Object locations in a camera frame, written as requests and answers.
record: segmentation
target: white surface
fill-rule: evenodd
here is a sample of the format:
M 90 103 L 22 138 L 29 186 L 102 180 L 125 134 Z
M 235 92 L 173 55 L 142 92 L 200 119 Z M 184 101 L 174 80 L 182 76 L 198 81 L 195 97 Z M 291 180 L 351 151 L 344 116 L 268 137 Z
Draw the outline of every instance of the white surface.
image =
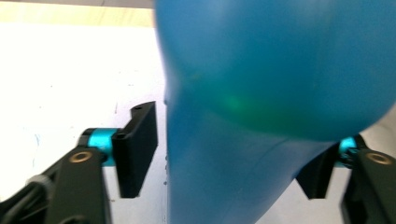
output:
M 123 127 L 129 108 L 155 100 L 160 144 L 141 197 L 120 199 L 114 170 L 105 173 L 115 224 L 166 223 L 163 86 L 153 29 L 0 24 L 0 200 L 73 148 L 85 129 Z M 364 132 L 369 146 L 393 146 L 387 152 L 395 156 L 395 121 L 393 110 Z M 293 182 L 258 223 L 342 223 L 347 179 L 336 169 L 328 199 L 313 202 Z

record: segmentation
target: black bracket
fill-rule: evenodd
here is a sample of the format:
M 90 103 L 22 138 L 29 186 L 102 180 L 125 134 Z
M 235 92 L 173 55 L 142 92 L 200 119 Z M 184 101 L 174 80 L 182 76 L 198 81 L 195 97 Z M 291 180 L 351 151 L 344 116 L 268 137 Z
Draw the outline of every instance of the black bracket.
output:
M 158 145 L 155 102 L 133 107 L 131 116 L 125 128 L 106 136 L 123 198 L 139 195 Z M 76 148 L 0 203 L 0 224 L 111 223 L 102 171 L 108 154 L 89 146 L 94 131 L 87 129 Z

